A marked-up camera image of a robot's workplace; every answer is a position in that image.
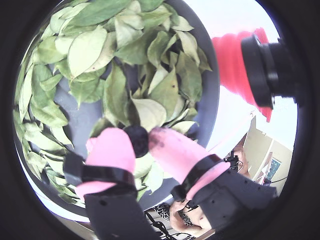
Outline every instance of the wall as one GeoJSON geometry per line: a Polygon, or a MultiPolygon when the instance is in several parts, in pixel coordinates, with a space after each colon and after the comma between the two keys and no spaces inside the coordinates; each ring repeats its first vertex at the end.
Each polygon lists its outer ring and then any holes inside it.
{"type": "MultiPolygon", "coordinates": [[[[272,181],[278,181],[288,176],[293,152],[277,141],[274,141],[271,152],[273,152],[272,157],[281,162],[279,169],[272,178],[272,181]]],[[[272,183],[271,186],[276,187],[277,192],[280,194],[285,182],[286,180],[282,180],[272,183]]]]}
{"type": "Polygon", "coordinates": [[[253,178],[261,168],[263,161],[269,153],[273,140],[256,129],[256,119],[251,122],[250,130],[244,143],[244,153],[249,162],[249,174],[253,178]]]}

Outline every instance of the round tray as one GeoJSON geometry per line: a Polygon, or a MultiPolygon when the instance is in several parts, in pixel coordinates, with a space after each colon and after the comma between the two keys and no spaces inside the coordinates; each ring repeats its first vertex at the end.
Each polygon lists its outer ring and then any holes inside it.
{"type": "MultiPolygon", "coordinates": [[[[206,28],[194,11],[183,0],[167,0],[166,3],[173,6],[178,14],[185,17],[190,25],[194,27],[190,33],[196,38],[199,47],[206,53],[208,63],[213,69],[213,71],[205,71],[202,74],[203,96],[196,106],[198,115],[194,119],[199,123],[200,127],[192,128],[189,131],[190,134],[198,139],[198,143],[201,146],[206,147],[215,125],[219,103],[220,81],[216,54],[206,28]]],[[[136,82],[136,71],[135,68],[131,67],[126,69],[129,82],[136,82]]],[[[78,109],[75,98],[68,92],[68,82],[64,79],[57,86],[54,101],[61,106],[63,113],[68,118],[68,126],[64,129],[72,140],[74,151],[86,159],[88,154],[86,142],[93,126],[102,117],[102,102],[82,103],[78,109]]],[[[58,196],[58,192],[54,188],[41,182],[31,173],[24,159],[22,147],[17,136],[15,136],[15,144],[22,164],[38,188],[60,207],[74,214],[87,217],[84,208],[66,203],[58,196]]],[[[139,201],[141,208],[145,211],[161,203],[169,196],[170,191],[177,184],[178,182],[173,178],[165,179],[162,186],[153,194],[150,195],[150,192],[147,191],[143,195],[139,201]]]]}

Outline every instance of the black strap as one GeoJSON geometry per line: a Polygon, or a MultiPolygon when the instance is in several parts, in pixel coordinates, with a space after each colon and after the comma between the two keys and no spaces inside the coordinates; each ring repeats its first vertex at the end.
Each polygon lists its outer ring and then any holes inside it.
{"type": "Polygon", "coordinates": [[[82,182],[93,181],[135,185],[134,176],[127,170],[109,166],[83,165],[82,182]]]}
{"type": "Polygon", "coordinates": [[[175,201],[182,202],[186,199],[187,193],[196,184],[196,182],[212,167],[221,163],[222,160],[215,154],[207,156],[200,160],[188,173],[181,185],[175,186],[171,194],[175,201]]]}
{"type": "Polygon", "coordinates": [[[90,223],[100,240],[160,240],[136,200],[137,190],[116,185],[84,196],[90,223]]]}

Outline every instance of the black buckle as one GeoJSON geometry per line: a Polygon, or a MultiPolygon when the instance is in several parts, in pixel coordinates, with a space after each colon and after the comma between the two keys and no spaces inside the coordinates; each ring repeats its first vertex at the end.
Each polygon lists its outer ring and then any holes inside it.
{"type": "Polygon", "coordinates": [[[188,173],[181,185],[175,186],[171,194],[176,202],[182,202],[186,199],[187,193],[196,184],[196,182],[212,167],[221,163],[222,160],[215,154],[207,156],[200,160],[188,173]]]}
{"type": "Polygon", "coordinates": [[[93,181],[135,186],[131,172],[116,167],[85,165],[84,159],[74,152],[66,155],[63,172],[65,180],[74,186],[93,181]]]}

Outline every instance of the red cloth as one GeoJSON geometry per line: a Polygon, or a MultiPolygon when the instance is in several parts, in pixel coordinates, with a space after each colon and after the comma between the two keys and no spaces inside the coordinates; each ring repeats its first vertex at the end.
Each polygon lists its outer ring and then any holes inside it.
{"type": "Polygon", "coordinates": [[[272,109],[259,107],[251,92],[245,62],[241,50],[241,41],[256,34],[262,44],[269,43],[263,28],[256,29],[253,33],[243,31],[238,34],[226,34],[223,37],[214,37],[212,43],[216,52],[219,66],[220,84],[230,92],[241,96],[248,104],[254,105],[266,117],[269,123],[272,109]]]}

